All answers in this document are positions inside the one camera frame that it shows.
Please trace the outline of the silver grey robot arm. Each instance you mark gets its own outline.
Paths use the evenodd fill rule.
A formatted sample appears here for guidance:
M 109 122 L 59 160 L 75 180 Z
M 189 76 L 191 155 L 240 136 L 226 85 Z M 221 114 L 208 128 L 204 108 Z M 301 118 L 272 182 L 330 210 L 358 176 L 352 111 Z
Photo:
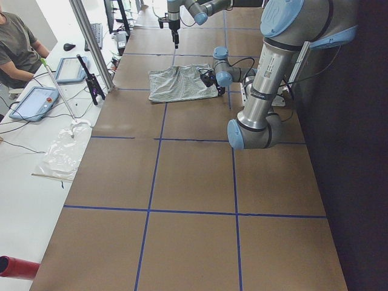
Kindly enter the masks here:
M 213 51 L 213 69 L 219 86 L 248 82 L 247 101 L 228 122 L 227 136 L 235 150 L 264 149 L 277 144 L 282 121 L 272 109 L 292 56 L 310 42 L 326 49 L 352 41 L 356 33 L 358 1 L 269 1 L 261 17 L 263 48 L 257 70 L 232 67 L 228 51 Z
M 164 17 L 158 18 L 160 28 L 164 28 L 164 23 L 168 23 L 172 34 L 172 41 L 175 48 L 179 47 L 179 33 L 181 24 L 180 9 L 185 7 L 195 24 L 203 25 L 210 16 L 223 10 L 230 10 L 235 7 L 261 7 L 263 1 L 254 0 L 168 0 L 167 13 Z

